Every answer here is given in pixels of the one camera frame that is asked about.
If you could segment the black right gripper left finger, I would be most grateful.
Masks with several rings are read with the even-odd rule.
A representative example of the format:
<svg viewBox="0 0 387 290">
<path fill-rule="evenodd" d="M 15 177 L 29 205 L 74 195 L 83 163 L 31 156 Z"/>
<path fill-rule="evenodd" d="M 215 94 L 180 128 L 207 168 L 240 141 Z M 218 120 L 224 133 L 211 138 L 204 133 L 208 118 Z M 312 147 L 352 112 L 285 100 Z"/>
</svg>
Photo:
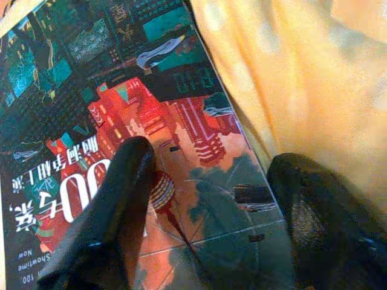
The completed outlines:
<svg viewBox="0 0 387 290">
<path fill-rule="evenodd" d="M 38 289 L 132 289 L 154 176 L 148 139 L 124 141 L 43 268 Z"/>
</svg>

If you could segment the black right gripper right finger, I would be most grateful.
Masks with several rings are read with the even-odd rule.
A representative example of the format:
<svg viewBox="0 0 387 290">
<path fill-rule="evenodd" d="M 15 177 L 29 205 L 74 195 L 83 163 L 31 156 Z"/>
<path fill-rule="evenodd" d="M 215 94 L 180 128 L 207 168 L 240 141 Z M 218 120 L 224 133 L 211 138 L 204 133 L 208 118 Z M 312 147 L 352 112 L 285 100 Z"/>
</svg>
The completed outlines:
<svg viewBox="0 0 387 290">
<path fill-rule="evenodd" d="M 386 231 L 333 171 L 283 153 L 267 181 L 287 223 L 300 289 L 386 289 Z"/>
</svg>

